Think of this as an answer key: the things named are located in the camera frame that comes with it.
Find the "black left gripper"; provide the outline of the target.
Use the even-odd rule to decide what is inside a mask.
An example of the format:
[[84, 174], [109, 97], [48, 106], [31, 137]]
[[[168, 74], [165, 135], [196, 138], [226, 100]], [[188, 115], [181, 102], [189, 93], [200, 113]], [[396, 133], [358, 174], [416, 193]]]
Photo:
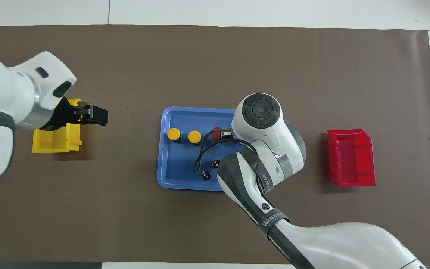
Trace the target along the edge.
[[62, 97], [61, 102], [55, 107], [52, 117], [41, 129], [45, 131], [55, 131], [61, 127], [65, 127], [67, 124], [86, 125], [87, 123], [85, 120], [79, 121], [81, 115], [75, 114], [75, 112], [85, 109], [85, 106], [87, 106], [89, 110], [87, 114], [87, 122], [89, 124], [98, 124], [101, 126], [106, 126], [108, 124], [109, 111], [106, 109], [88, 105], [86, 102], [83, 103], [85, 106], [78, 106], [77, 104], [78, 102], [76, 102], [76, 105], [72, 105], [66, 97]]

